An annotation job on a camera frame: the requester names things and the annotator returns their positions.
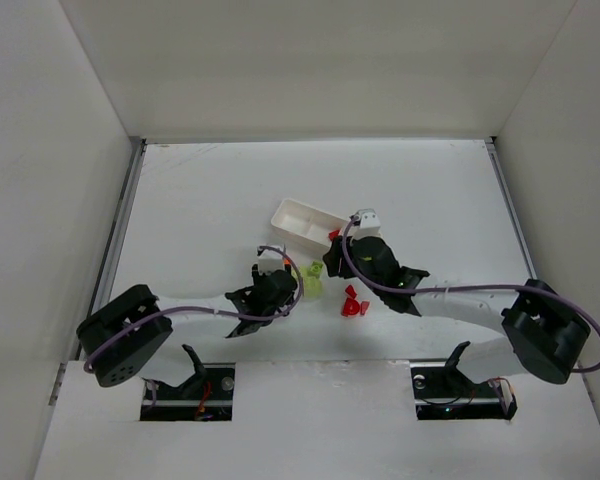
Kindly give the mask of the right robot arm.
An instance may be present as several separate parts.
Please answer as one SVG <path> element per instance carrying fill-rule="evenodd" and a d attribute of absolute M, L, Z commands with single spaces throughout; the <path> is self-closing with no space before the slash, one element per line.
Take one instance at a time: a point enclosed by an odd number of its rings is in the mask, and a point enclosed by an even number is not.
<path fill-rule="evenodd" d="M 575 307 L 542 281 L 471 290 L 400 265 L 379 237 L 338 235 L 323 261 L 329 276 L 358 278 L 393 312 L 448 318 L 496 332 L 492 341 L 461 341 L 447 360 L 474 383 L 528 372 L 547 383 L 564 384 L 591 333 Z"/>

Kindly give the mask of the green lego block large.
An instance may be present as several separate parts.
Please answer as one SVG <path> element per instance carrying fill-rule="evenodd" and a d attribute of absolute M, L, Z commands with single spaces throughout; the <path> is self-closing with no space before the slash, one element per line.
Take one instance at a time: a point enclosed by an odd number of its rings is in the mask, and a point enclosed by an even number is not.
<path fill-rule="evenodd" d="M 323 283 L 320 278 L 317 277 L 303 277 L 303 294 L 304 300 L 313 301 L 323 296 Z"/>

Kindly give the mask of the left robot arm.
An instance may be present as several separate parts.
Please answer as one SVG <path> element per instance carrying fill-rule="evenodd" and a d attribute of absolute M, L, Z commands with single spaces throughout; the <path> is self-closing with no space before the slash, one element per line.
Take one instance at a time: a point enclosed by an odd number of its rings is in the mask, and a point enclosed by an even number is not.
<path fill-rule="evenodd" d="M 86 355 L 83 368 L 103 388 L 134 376 L 182 387 L 192 378 L 185 364 L 200 363 L 192 345 L 194 327 L 227 319 L 236 322 L 228 339 L 258 332 L 297 305 L 304 293 L 297 273 L 289 264 L 269 273 L 253 267 L 251 285 L 195 305 L 160 299 L 148 285 L 134 285 L 77 327 Z"/>

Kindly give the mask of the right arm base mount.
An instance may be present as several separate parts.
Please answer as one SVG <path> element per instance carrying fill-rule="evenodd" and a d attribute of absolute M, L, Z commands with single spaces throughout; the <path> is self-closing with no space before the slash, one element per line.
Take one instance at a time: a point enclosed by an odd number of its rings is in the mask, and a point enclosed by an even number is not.
<path fill-rule="evenodd" d="M 474 383 L 458 368 L 469 342 L 460 343 L 446 360 L 410 364 L 414 406 L 418 420 L 511 421 L 518 402 L 508 379 L 496 377 Z"/>

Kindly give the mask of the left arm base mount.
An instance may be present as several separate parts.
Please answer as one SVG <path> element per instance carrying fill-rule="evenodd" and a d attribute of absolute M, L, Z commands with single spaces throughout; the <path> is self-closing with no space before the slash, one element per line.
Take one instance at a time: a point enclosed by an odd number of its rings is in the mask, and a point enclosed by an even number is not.
<path fill-rule="evenodd" d="M 183 345 L 189 376 L 177 386 L 145 381 L 140 421 L 228 422 L 232 420 L 236 368 L 234 363 L 201 361 Z"/>

